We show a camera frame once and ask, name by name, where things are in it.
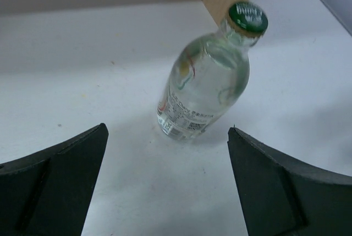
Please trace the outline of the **clear Chang bottle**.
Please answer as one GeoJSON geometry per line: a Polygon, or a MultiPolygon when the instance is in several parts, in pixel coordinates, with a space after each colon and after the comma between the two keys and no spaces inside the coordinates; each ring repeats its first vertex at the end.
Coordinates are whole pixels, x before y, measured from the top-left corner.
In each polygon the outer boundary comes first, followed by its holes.
{"type": "Polygon", "coordinates": [[[157,106],[158,123],[167,136],[195,138],[236,103],[249,81],[249,49],[267,28],[262,8],[237,1],[216,32],[185,46],[157,106]]]}

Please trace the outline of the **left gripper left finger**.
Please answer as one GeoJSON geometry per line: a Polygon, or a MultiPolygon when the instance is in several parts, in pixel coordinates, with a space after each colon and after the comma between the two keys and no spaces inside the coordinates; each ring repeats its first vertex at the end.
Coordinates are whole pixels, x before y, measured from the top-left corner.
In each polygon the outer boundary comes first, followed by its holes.
{"type": "Polygon", "coordinates": [[[101,123],[1,164],[1,235],[81,235],[105,154],[101,123]]]}

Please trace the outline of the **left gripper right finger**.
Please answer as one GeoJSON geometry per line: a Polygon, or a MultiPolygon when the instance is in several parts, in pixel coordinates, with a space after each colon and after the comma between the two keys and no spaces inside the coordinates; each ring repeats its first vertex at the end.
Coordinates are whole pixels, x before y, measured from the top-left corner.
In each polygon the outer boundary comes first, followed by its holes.
{"type": "Polygon", "coordinates": [[[351,235],[351,177],[315,167],[238,128],[228,150],[248,235],[351,235]]]}

